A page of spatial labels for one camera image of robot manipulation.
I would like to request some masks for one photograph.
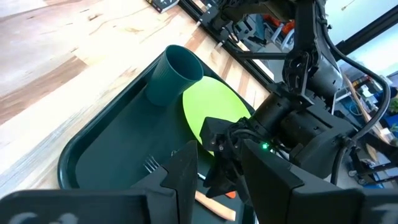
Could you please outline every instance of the wooden table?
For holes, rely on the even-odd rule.
[[[54,189],[72,136],[170,44],[184,45],[257,108],[268,92],[179,6],[145,0],[0,5],[0,197]]]

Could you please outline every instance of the green cup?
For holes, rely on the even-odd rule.
[[[145,94],[152,104],[167,106],[202,77],[203,67],[195,54],[185,47],[170,45],[160,56]]]

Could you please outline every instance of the green plate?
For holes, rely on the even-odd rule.
[[[231,122],[250,118],[248,109],[234,91],[211,77],[203,77],[185,90],[182,102],[189,127],[200,143],[200,130],[206,117]]]

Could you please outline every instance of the dark green tray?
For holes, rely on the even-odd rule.
[[[62,189],[128,189],[148,174],[143,163],[149,154],[164,163],[173,150],[195,139],[185,119],[181,96],[170,106],[160,108],[152,105],[143,94],[157,61],[153,61],[65,146],[58,162],[58,182]],[[227,85],[201,63],[205,75]],[[242,101],[253,113],[253,108]],[[213,156],[203,148],[199,149],[199,172],[206,175],[212,161]],[[198,190],[205,193],[202,184],[198,180]],[[229,199],[222,195],[215,200],[235,210],[236,223],[242,223],[244,206],[239,197]],[[244,216],[252,217],[247,212]],[[192,222],[226,221],[196,202]]]

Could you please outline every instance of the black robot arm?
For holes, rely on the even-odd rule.
[[[342,155],[355,149],[356,140],[385,112],[389,88],[372,71],[339,54],[383,86],[384,100],[377,115],[359,131],[333,116],[334,95],[342,78],[329,49],[337,51],[327,35],[325,2],[296,3],[295,45],[285,59],[285,83],[270,85],[271,94],[249,119],[230,123],[206,118],[203,123],[203,147],[213,151],[216,158],[204,183],[209,187],[206,196],[237,190],[243,202],[253,205],[260,223],[382,220],[386,211],[394,210],[383,205],[396,202],[396,191],[384,192],[389,199],[378,198],[380,192],[342,190],[322,179],[333,171],[331,181],[336,183]],[[245,9],[247,4],[235,7]],[[213,22],[221,24],[218,18],[236,22],[245,15],[235,9],[238,16],[230,16],[231,11],[221,10]]]

